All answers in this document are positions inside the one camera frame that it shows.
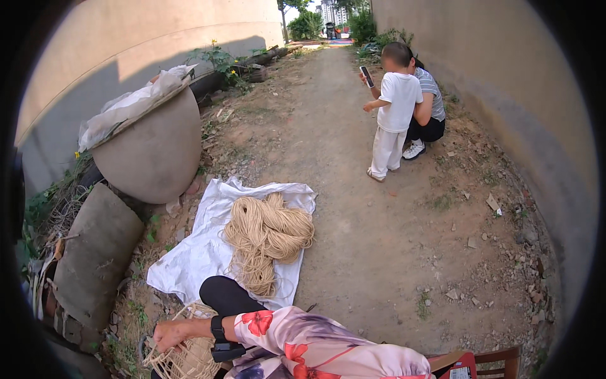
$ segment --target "wooden chair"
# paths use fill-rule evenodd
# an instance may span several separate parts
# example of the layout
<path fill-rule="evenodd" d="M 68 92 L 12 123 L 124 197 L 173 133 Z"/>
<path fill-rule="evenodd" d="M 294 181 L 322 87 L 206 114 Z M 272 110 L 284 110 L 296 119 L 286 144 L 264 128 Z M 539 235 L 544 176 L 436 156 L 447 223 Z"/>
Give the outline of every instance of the wooden chair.
<path fill-rule="evenodd" d="M 476 364 L 505 361 L 505 367 L 502 369 L 481 370 L 478 371 L 478 377 L 483 375 L 502 374 L 495 378 L 518 379 L 521 356 L 521 348 L 519 346 L 489 353 L 474 354 L 473 356 L 476 359 Z"/>

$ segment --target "wall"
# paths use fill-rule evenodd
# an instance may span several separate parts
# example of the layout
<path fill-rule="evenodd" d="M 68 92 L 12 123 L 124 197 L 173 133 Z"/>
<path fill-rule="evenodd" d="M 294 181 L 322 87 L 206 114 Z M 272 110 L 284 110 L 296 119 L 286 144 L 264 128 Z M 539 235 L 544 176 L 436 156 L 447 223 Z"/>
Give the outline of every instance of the wall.
<path fill-rule="evenodd" d="M 518 165 L 556 250 L 568 321 L 593 256 L 599 186 L 587 109 L 554 37 L 523 0 L 373 0 L 372 9 L 379 32 L 415 34 L 419 59 Z"/>
<path fill-rule="evenodd" d="M 212 39 L 233 56 L 282 44 L 275 0 L 86 0 L 69 12 L 25 91 L 15 145 L 28 196 L 73 165 L 80 122 Z"/>

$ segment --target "woman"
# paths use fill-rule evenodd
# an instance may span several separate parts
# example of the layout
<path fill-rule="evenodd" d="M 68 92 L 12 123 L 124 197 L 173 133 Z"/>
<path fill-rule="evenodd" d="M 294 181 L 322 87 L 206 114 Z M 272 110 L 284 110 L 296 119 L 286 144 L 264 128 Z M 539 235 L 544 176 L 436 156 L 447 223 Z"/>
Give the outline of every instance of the woman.
<path fill-rule="evenodd" d="M 227 277 L 211 277 L 200 288 L 202 301 L 222 319 L 225 338 L 255 346 L 233 360 L 225 378 L 406 378 L 429 379 L 430 364 L 413 349 L 376 344 L 327 317 L 297 307 L 267 310 Z M 163 321 L 153 339 L 158 351 L 194 337 L 212 337 L 210 319 Z"/>
<path fill-rule="evenodd" d="M 407 46 L 410 56 L 414 56 Z M 404 150 L 402 157 L 407 161 L 417 158 L 425 152 L 425 143 L 434 142 L 444 135 L 446 112 L 438 84 L 433 76 L 423 69 L 423 63 L 412 58 L 408 65 L 408 73 L 415 75 L 421 83 L 423 102 L 415 107 L 406 140 L 410 147 Z"/>

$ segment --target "black pants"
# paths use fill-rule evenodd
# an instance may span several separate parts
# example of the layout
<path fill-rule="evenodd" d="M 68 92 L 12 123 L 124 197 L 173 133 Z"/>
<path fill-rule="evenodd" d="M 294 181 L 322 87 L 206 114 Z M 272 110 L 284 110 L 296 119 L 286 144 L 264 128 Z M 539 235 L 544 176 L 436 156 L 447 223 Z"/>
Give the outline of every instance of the black pants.
<path fill-rule="evenodd" d="M 250 297 L 235 280 L 228 277 L 216 276 L 206 279 L 200 286 L 200 299 L 225 317 L 267 309 Z M 222 368 L 215 375 L 215 379 L 221 379 L 225 374 L 227 371 Z M 151 372 L 151 379 L 159 378 L 156 371 Z"/>
<path fill-rule="evenodd" d="M 419 125 L 414 117 L 410 120 L 410 127 L 406 133 L 406 142 L 420 139 L 423 142 L 434 142 L 444 135 L 445 120 L 438 121 L 431 117 L 425 126 Z"/>

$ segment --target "floral sleeve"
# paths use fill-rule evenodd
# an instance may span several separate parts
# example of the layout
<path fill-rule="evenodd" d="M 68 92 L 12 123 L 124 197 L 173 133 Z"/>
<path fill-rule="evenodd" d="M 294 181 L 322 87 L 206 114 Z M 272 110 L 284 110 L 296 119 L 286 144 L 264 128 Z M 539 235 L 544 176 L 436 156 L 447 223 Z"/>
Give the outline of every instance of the floral sleeve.
<path fill-rule="evenodd" d="M 412 349 L 370 342 L 294 306 L 238 315 L 235 332 L 242 343 L 283 356 L 281 363 L 296 379 L 425 378 L 430 373 L 427 359 Z"/>

